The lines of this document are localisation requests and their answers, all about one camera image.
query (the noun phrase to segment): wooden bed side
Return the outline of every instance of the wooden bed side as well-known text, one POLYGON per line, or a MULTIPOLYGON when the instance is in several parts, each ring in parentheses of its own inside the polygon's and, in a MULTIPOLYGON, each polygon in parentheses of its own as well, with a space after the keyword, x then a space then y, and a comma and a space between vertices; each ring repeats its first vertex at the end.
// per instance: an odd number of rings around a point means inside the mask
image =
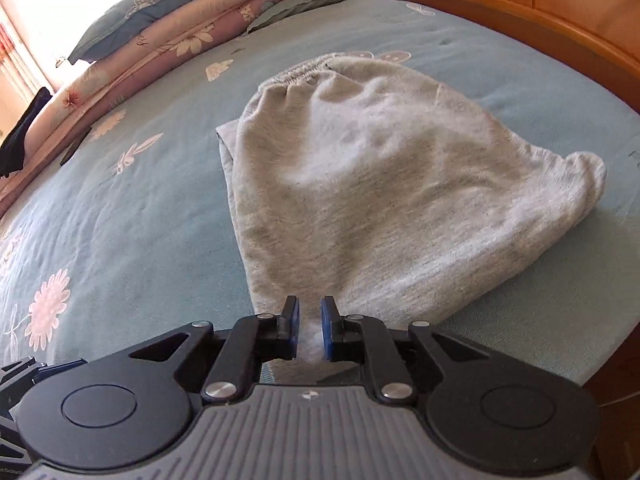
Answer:
POLYGON ((640 62, 594 34, 507 0, 407 0, 501 32, 600 83, 640 113, 640 62))

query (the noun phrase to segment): bed sheet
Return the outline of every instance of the bed sheet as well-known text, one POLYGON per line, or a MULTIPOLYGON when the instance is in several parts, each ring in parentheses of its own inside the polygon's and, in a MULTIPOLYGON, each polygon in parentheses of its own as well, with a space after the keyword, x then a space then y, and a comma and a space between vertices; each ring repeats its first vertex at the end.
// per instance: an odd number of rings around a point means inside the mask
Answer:
POLYGON ((90 360, 193 320, 229 328, 250 314, 215 127, 275 73, 354 51, 449 84, 533 144, 603 158, 597 210, 442 324, 585 381, 640 320, 640 117, 525 45, 395 0, 348 0, 236 38, 95 124, 0 224, 3 361, 90 360))

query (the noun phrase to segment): ribbed surface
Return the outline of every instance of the ribbed surface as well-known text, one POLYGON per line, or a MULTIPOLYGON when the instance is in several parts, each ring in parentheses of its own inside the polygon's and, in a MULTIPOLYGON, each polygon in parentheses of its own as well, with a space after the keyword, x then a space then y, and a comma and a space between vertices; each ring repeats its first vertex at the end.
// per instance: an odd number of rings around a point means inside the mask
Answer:
MULTIPOLYGON (((434 445, 416 416, 373 402, 361 386, 257 385, 233 406, 206 409, 174 450, 137 470, 92 480, 488 480, 434 445)), ((28 480, 76 480, 40 466, 28 480)), ((587 477, 576 469, 546 480, 587 477)))

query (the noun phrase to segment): gray sweatpants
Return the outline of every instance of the gray sweatpants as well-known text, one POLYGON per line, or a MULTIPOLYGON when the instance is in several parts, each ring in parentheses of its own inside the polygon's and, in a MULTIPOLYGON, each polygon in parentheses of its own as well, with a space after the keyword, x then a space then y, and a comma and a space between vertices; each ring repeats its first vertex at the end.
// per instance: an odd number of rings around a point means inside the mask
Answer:
POLYGON ((606 175, 596 155, 532 146, 428 76, 341 55, 265 81, 218 133, 254 308, 301 301, 299 359, 272 368, 279 381, 335 371, 309 365, 321 297, 393 328, 438 322, 582 220, 606 175))

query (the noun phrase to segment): black cloth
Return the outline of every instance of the black cloth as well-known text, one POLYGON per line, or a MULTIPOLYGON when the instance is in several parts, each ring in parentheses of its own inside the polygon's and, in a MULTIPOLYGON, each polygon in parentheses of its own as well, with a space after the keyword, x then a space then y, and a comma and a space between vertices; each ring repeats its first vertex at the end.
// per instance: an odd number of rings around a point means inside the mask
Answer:
POLYGON ((51 94, 46 88, 41 88, 35 95, 27 111, 22 114, 20 120, 9 132, 0 146, 0 176, 9 176, 13 171, 21 170, 24 165, 24 136, 40 110, 51 99, 51 94))

